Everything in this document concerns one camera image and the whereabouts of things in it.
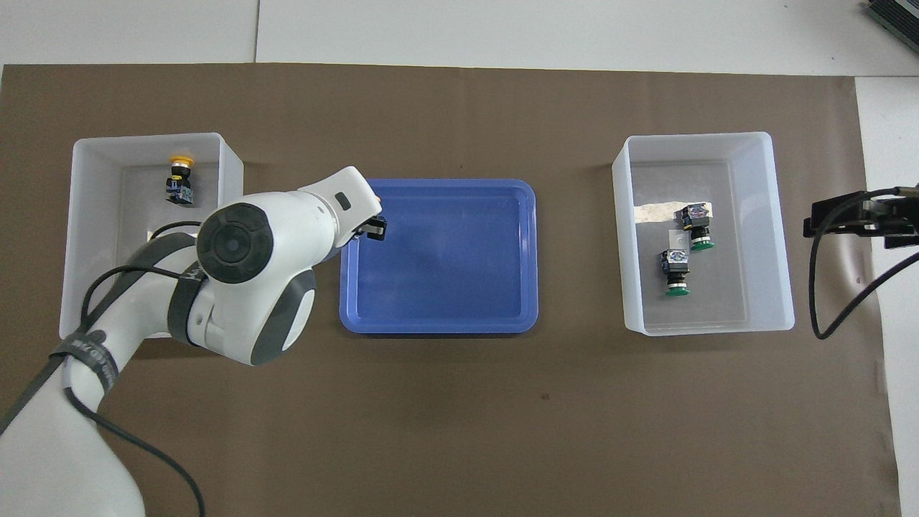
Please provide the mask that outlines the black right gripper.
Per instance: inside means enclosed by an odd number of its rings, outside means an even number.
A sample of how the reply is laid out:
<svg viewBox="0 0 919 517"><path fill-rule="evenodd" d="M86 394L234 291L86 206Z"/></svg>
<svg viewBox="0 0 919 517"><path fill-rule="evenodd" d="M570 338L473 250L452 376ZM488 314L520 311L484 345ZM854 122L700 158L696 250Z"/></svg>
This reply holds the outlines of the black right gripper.
<svg viewBox="0 0 919 517"><path fill-rule="evenodd" d="M883 238L886 249L909 248L918 244L918 197L873 197L867 202L869 219L862 208L863 194L846 194L811 204L811 217L802 222L802 236L815 238L817 230L837 213L824 235L869 236Z"/></svg>

